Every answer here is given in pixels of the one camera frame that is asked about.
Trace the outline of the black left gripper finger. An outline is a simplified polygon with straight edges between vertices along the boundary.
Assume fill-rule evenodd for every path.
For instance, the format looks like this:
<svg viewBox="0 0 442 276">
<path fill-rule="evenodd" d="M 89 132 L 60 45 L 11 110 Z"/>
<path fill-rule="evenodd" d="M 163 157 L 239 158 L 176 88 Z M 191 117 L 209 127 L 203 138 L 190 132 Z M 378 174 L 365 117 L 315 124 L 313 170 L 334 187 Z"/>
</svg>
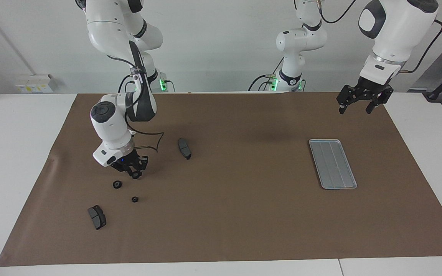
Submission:
<svg viewBox="0 0 442 276">
<path fill-rule="evenodd" d="M 374 95 L 370 103 L 366 107 L 366 113 L 371 114 L 373 110 L 379 105 L 384 105 L 388 102 L 388 92 L 382 92 L 380 95 Z"/>
<path fill-rule="evenodd" d="M 339 104 L 339 113 L 343 115 L 347 107 L 357 101 L 361 101 L 362 87 L 344 86 L 339 92 L 336 100 Z"/>
</svg>

